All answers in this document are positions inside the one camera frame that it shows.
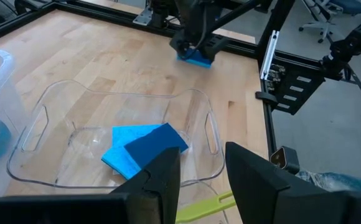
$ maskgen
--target concrete floor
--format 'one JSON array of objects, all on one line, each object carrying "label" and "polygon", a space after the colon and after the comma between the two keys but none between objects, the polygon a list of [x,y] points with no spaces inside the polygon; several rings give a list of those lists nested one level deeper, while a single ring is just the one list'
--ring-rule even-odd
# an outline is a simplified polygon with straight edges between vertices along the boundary
[{"label": "concrete floor", "polygon": [[[144,0],[119,2],[144,6]],[[250,11],[224,28],[254,36],[259,41],[269,16]],[[330,43],[328,40],[317,43],[318,30],[298,31],[299,26],[311,20],[301,0],[297,0],[281,29],[277,49],[315,59],[327,55]],[[337,19],[335,23],[346,36],[361,23],[361,15]],[[361,80],[361,55],[350,64]],[[278,146],[297,150],[304,169],[361,177],[361,91],[357,85],[327,80],[296,115],[274,111],[273,122]]]}]

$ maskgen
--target yellow handle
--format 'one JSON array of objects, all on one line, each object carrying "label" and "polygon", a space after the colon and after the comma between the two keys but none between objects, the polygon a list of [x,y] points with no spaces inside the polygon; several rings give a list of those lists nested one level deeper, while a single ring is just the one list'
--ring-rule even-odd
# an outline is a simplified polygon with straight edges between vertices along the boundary
[{"label": "yellow handle", "polygon": [[233,196],[232,191],[225,192],[213,198],[203,200],[179,210],[176,214],[176,223],[187,223],[220,212],[236,205],[234,198],[222,202],[223,199]]}]

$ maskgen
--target wooden tabletop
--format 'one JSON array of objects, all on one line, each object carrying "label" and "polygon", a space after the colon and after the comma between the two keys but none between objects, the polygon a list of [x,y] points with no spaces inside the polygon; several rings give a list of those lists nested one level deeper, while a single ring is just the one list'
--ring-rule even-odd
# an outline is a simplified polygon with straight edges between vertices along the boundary
[{"label": "wooden tabletop", "polygon": [[[138,13],[134,7],[90,0]],[[226,30],[218,33],[244,41],[253,38]],[[219,52],[212,68],[176,60],[169,38],[62,11],[53,11],[0,38],[0,49],[16,60],[13,79],[30,111],[43,91],[60,80],[76,80],[100,91],[173,95],[196,88],[209,96],[223,147],[234,141],[268,158],[256,60]],[[226,170],[209,184],[217,192],[230,190]],[[8,194],[30,194],[18,182]],[[230,223],[240,223],[235,207]]]}]

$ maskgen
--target wood grain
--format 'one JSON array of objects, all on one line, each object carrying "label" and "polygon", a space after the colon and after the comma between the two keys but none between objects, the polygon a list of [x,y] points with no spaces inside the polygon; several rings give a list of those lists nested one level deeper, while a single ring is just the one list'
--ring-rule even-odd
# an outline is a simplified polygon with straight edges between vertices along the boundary
[{"label": "wood grain", "polygon": [[[92,90],[157,95],[196,88],[210,98],[223,147],[235,141],[268,157],[263,105],[254,97],[261,90],[256,60],[220,52],[211,69],[201,68],[176,60],[166,37],[62,11],[0,38],[0,49],[16,60],[13,78],[28,111],[49,85],[60,80],[76,80]],[[103,102],[89,100],[97,107]],[[209,184],[217,192],[230,190],[226,171]],[[32,188],[12,181],[7,194],[40,190]],[[237,208],[227,214],[230,223],[240,223]]]}]

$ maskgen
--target blue sponge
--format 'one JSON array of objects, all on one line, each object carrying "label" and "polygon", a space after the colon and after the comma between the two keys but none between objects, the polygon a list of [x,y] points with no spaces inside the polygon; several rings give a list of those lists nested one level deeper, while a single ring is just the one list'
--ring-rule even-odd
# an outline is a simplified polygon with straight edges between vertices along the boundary
[{"label": "blue sponge", "polygon": [[[186,52],[186,55],[191,54],[192,51],[193,51],[193,49],[188,49],[187,52]],[[212,63],[209,59],[203,58],[203,56],[201,55],[199,50],[197,50],[193,54],[193,56],[191,56],[191,58],[189,58],[189,59],[183,60],[179,55],[177,56],[177,59],[188,62],[188,63],[192,63],[194,65],[198,65],[198,66],[201,66],[201,67],[204,67],[204,68],[210,68],[211,63]]]},{"label": "blue sponge", "polygon": [[178,147],[180,152],[185,151],[188,146],[178,135],[176,130],[168,123],[152,130],[149,134],[125,145],[139,167],[145,167],[156,156],[170,147]]},{"label": "blue sponge", "polygon": [[119,172],[125,179],[132,178],[141,168],[129,155],[124,145],[149,134],[158,127],[160,124],[113,127],[113,145],[101,160]]}]

